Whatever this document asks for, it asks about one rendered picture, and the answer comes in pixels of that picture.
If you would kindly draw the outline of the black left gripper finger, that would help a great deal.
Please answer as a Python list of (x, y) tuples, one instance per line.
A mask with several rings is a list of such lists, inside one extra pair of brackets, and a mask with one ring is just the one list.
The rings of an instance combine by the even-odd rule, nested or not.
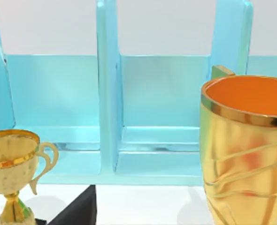
[(49, 225), (96, 225), (97, 197), (95, 185), (90, 185)]

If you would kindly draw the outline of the light blue rack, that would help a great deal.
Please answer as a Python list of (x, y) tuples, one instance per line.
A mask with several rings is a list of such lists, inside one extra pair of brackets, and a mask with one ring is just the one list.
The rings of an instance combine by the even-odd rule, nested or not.
[(202, 184), (200, 89), (215, 64), (277, 77), (277, 55), (250, 55), (254, 7), (217, 0), (209, 55), (123, 55), (116, 0), (90, 0), (96, 54), (7, 54), (0, 37), (0, 129), (60, 151), (42, 183)]

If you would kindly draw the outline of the large gold trophy cup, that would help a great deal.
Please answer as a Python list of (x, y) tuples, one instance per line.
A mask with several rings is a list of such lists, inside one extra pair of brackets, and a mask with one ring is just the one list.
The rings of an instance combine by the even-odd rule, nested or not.
[(213, 66), (199, 146), (215, 225), (277, 225), (277, 78)]

